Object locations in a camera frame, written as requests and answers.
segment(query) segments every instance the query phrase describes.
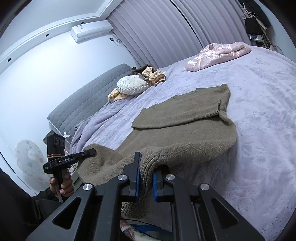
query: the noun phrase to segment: pink puffer jacket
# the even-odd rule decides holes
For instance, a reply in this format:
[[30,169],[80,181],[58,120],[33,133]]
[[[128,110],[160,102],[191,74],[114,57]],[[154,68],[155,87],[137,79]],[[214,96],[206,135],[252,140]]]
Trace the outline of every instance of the pink puffer jacket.
[[200,51],[197,57],[188,61],[183,71],[199,71],[212,65],[238,58],[251,51],[249,45],[242,42],[209,44]]

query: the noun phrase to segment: metal screw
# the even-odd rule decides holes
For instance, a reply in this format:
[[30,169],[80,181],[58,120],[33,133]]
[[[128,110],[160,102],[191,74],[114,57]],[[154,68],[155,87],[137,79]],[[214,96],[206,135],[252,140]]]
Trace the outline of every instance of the metal screw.
[[203,183],[202,185],[200,185],[200,188],[202,189],[202,190],[209,190],[210,189],[210,186],[208,185],[208,184],[206,184],[206,183]]
[[127,178],[128,178],[127,175],[124,175],[124,174],[121,174],[118,176],[118,180],[120,181],[125,181]]
[[92,184],[90,184],[90,183],[84,184],[83,189],[86,190],[86,191],[91,190],[92,189]]
[[167,174],[165,176],[165,178],[168,179],[168,180],[174,180],[175,179],[175,176],[173,174]]

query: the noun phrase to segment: curtain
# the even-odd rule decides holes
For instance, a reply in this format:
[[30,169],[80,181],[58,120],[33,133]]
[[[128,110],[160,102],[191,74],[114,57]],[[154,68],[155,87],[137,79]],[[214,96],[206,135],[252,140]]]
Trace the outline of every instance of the curtain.
[[251,44],[236,0],[172,0],[183,13],[201,44]]
[[162,68],[202,49],[170,0],[124,0],[107,20],[140,66],[150,63]]
[[251,44],[236,0],[123,0],[107,20],[140,66],[166,67],[210,43]]

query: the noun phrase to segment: hand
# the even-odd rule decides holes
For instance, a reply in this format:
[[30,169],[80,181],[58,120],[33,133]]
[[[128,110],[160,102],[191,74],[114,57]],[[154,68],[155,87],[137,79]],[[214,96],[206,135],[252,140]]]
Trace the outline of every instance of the hand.
[[[65,181],[61,185],[62,189],[59,191],[63,196],[70,197],[74,193],[74,187],[72,185],[72,182],[73,181],[71,179],[71,175],[69,173],[66,173],[65,174]],[[55,188],[56,183],[57,183],[56,178],[51,177],[49,179],[50,190],[57,197],[57,191]]]

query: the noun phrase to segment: lavender blanket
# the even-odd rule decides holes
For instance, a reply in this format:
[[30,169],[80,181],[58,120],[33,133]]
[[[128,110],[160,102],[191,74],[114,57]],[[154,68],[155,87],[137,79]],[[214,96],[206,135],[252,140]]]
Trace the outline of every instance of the lavender blanket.
[[[237,144],[213,161],[184,165],[176,173],[194,184],[209,183],[267,240],[275,240],[296,207],[296,64],[264,48],[198,72],[182,72],[190,57],[163,68],[167,81],[141,95],[107,104],[82,122],[71,147],[97,143],[116,149],[132,131],[143,107],[196,88],[226,83],[227,115],[237,127]],[[170,230],[168,204],[151,201],[145,219]]]

